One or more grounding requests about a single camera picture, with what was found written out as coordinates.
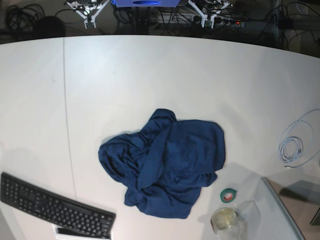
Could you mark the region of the blue box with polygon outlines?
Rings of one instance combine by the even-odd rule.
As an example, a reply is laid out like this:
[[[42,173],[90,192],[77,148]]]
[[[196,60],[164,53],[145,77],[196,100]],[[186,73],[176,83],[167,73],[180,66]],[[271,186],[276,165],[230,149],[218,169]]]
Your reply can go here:
[[[180,0],[113,0],[117,7],[176,7]]]

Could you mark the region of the dark blue t-shirt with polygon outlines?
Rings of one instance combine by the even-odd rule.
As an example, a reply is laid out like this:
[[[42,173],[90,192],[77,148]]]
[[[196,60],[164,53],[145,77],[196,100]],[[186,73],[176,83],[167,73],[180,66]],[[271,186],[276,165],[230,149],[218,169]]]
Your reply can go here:
[[[126,206],[158,218],[186,219],[225,164],[225,134],[213,121],[177,120],[173,111],[157,109],[140,131],[103,143],[98,158],[108,175],[126,186]]]

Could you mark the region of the black power strip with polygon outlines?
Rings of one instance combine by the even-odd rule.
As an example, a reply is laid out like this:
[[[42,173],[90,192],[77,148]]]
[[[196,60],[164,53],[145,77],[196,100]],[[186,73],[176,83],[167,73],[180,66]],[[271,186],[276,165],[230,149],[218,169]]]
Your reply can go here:
[[[216,16],[213,20],[206,19],[202,24],[203,18],[200,15],[195,15],[192,19],[194,24],[198,24],[201,27],[207,27],[213,29],[217,26],[234,26],[236,28],[241,28],[245,26],[245,23],[249,20],[247,17],[243,16],[239,19],[235,17],[231,17],[230,15],[227,16]]]

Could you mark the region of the clear glass jar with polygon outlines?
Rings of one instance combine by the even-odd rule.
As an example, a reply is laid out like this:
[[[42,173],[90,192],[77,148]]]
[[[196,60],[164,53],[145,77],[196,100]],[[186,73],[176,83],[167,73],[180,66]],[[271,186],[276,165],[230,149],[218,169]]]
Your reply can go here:
[[[225,207],[216,210],[210,219],[214,234],[218,240],[239,240],[241,227],[235,209]]]

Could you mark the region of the black computer keyboard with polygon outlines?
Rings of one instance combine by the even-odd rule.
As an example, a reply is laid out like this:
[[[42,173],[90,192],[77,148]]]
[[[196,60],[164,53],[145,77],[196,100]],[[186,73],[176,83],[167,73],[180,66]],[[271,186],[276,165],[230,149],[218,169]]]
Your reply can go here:
[[[107,239],[116,214],[63,197],[8,173],[0,175],[0,201],[22,212],[91,238]]]

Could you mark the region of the green electrical tape roll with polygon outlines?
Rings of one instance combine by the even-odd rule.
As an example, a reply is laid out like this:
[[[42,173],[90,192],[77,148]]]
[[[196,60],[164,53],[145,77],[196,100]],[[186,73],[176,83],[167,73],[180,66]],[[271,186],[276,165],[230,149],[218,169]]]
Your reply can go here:
[[[223,203],[230,203],[235,200],[237,191],[233,188],[226,188],[220,193],[220,200]]]

